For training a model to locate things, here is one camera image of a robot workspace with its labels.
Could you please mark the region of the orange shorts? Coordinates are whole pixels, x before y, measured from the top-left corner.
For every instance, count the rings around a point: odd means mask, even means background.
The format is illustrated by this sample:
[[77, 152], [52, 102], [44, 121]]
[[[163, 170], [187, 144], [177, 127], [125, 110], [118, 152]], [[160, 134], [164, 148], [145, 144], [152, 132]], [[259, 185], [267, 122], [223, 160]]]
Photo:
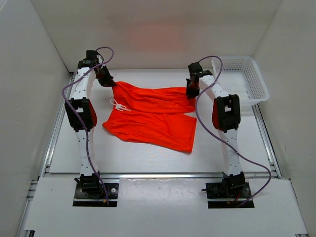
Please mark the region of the orange shorts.
[[195, 99], [184, 87], [140, 88], [118, 81], [110, 100], [113, 110], [103, 128], [125, 142], [148, 143], [191, 153], [197, 119]]

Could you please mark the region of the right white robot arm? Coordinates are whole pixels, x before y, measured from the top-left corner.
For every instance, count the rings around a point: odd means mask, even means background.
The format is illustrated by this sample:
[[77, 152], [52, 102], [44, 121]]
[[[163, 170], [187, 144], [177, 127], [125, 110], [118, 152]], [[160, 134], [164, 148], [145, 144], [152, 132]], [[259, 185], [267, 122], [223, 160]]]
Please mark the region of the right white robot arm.
[[222, 193], [234, 197], [245, 184], [245, 177], [237, 154], [237, 129], [241, 121], [240, 102], [236, 94], [230, 94], [215, 83], [213, 74], [204, 70], [198, 62], [188, 66], [190, 77], [186, 79], [186, 96], [200, 95], [200, 90], [212, 86], [205, 93], [213, 102], [212, 123], [217, 129], [223, 150], [224, 171]]

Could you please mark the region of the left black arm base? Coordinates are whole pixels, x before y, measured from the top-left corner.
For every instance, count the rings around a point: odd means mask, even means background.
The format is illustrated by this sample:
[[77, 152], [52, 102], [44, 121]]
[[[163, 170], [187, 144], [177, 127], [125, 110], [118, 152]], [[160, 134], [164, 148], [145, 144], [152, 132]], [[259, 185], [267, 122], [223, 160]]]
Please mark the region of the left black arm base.
[[79, 178], [76, 181], [73, 206], [75, 207], [117, 207], [119, 195], [119, 183], [105, 183], [106, 194], [102, 184], [99, 186], [82, 188]]

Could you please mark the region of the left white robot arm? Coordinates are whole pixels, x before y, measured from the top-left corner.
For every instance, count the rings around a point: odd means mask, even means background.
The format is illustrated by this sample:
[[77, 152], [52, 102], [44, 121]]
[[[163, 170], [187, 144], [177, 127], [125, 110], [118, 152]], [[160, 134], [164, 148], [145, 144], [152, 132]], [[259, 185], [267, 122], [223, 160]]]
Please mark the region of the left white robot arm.
[[95, 80], [102, 87], [116, 86], [114, 77], [110, 74], [104, 57], [96, 50], [88, 50], [86, 57], [78, 62], [75, 80], [62, 89], [65, 100], [65, 110], [70, 126], [75, 131], [80, 150], [80, 177], [77, 182], [86, 188], [88, 194], [93, 198], [102, 195], [104, 186], [100, 181], [99, 168], [94, 157], [93, 133], [97, 125], [97, 115], [90, 100], [92, 86]]

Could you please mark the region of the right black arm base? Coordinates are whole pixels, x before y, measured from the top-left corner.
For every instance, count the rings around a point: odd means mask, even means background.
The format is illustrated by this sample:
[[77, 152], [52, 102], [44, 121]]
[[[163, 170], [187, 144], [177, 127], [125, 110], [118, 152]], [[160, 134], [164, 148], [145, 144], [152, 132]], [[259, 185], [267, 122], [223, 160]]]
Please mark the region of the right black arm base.
[[229, 176], [223, 173], [221, 182], [206, 183], [201, 191], [206, 192], [209, 209], [254, 208], [252, 199], [242, 204], [252, 196], [243, 172]]

